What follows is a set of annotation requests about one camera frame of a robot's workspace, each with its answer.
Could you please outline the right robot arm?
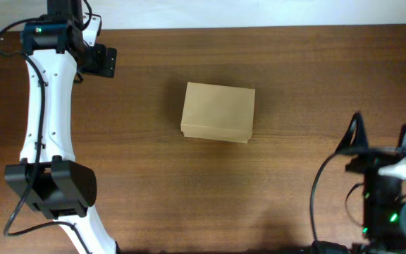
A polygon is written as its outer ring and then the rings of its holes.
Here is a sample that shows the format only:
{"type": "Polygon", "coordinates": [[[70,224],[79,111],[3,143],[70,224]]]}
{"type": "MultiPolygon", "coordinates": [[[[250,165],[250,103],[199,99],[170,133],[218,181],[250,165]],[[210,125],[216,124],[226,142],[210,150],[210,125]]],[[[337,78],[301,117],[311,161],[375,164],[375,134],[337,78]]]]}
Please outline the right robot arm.
{"type": "Polygon", "coordinates": [[[353,114],[345,135],[333,154],[329,155],[314,178],[309,198],[310,222],[314,223],[316,188],[326,165],[338,155],[350,156],[347,172],[361,174],[363,220],[362,229],[366,244],[354,243],[347,248],[337,243],[319,240],[312,229],[313,253],[406,253],[406,124],[402,125],[395,147],[371,147],[367,140],[362,115],[353,114]]]}

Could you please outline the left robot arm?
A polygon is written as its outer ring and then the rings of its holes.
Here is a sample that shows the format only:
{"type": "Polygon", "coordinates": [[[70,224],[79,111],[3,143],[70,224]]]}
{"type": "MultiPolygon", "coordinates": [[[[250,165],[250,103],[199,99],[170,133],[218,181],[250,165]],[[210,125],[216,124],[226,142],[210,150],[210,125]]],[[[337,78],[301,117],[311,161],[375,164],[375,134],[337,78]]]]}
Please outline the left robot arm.
{"type": "Polygon", "coordinates": [[[5,168],[18,195],[15,212],[28,206],[59,226],[79,253],[117,254],[96,209],[94,172],[75,160],[71,100],[84,75],[112,78],[117,51],[97,43],[102,19],[87,1],[49,1],[47,12],[23,21],[18,55],[30,88],[27,130],[20,159],[5,168]]]}

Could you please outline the cardboard box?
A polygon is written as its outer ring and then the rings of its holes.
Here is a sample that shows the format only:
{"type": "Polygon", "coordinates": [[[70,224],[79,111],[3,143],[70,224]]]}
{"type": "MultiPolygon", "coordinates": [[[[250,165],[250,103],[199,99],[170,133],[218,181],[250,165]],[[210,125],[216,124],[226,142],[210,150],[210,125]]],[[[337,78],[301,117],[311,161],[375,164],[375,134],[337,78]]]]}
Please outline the cardboard box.
{"type": "Polygon", "coordinates": [[[247,143],[252,137],[255,90],[189,82],[180,129],[186,138],[247,143]]]}

